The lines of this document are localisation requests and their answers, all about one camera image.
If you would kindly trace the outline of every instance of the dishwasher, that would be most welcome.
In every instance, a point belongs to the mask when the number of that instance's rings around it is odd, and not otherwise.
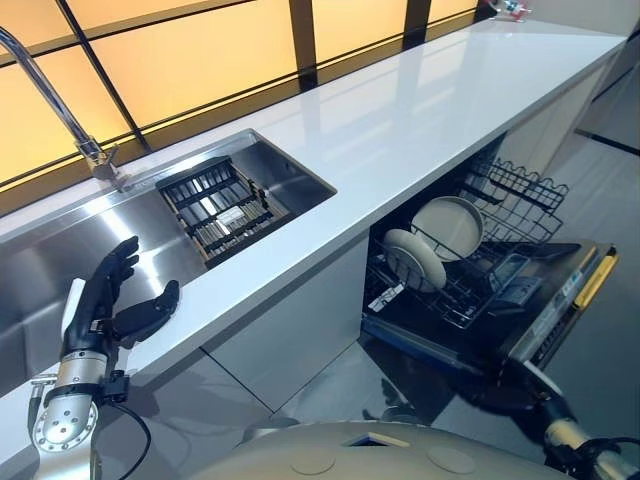
[[[507,359],[544,368],[614,268],[611,244],[558,240],[566,185],[497,157],[504,136],[372,226],[362,330],[443,373],[482,375]],[[441,196],[471,202],[481,243],[458,254],[412,224]],[[390,229],[420,232],[450,257],[433,288],[383,242]]]

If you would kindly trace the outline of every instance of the white plate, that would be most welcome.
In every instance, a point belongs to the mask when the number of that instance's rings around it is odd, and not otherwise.
[[[480,210],[460,197],[434,198],[416,213],[411,223],[413,233],[428,243],[443,262],[471,255],[484,233]]]
[[[389,268],[407,287],[434,292],[447,283],[447,274],[440,259],[429,245],[411,232],[394,228],[385,234],[383,243],[389,250]]]

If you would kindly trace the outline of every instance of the faucet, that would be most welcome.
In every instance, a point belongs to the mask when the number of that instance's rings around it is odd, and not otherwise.
[[[116,146],[108,152],[105,152],[100,147],[96,139],[89,135],[78,123],[76,117],[73,116],[69,107],[60,98],[58,92],[42,73],[42,70],[29,55],[24,45],[2,27],[0,27],[0,45],[4,46],[13,55],[16,62],[22,67],[53,111],[58,115],[58,118],[65,124],[75,139],[76,148],[87,161],[91,175],[98,180],[110,182],[118,191],[122,192],[125,179],[119,175],[118,169],[113,165],[113,159],[118,147]]]

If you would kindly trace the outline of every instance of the kitchen counter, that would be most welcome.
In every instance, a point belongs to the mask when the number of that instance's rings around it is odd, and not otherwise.
[[[485,21],[149,155],[158,166],[253,128],[338,193],[182,288],[174,317],[128,355],[152,377],[352,241],[606,62],[625,38]],[[0,235],[97,190],[90,180],[0,219]],[[0,464],[29,446],[24,384],[0,399]]]

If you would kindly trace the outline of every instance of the drying rack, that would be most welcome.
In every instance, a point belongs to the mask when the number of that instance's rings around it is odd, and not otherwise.
[[[500,159],[470,162],[465,175],[456,180],[454,192],[480,211],[484,224],[482,243],[472,255],[463,258],[429,232],[412,225],[413,215],[399,219],[396,228],[422,232],[432,240],[436,254],[446,251],[447,256],[453,255],[457,261],[444,263],[447,282],[437,290],[406,263],[406,268],[396,269],[403,272],[403,278],[399,278],[388,267],[387,260],[389,256],[399,263],[403,260],[374,238],[367,265],[368,289],[375,292],[375,295],[368,293],[368,298],[374,298],[369,303],[373,311],[384,308],[407,290],[420,301],[427,314],[466,329],[562,226],[555,212],[569,192],[566,185],[555,185],[550,178],[541,178],[537,173]]]
[[[209,269],[294,218],[229,156],[210,158],[156,188]]]

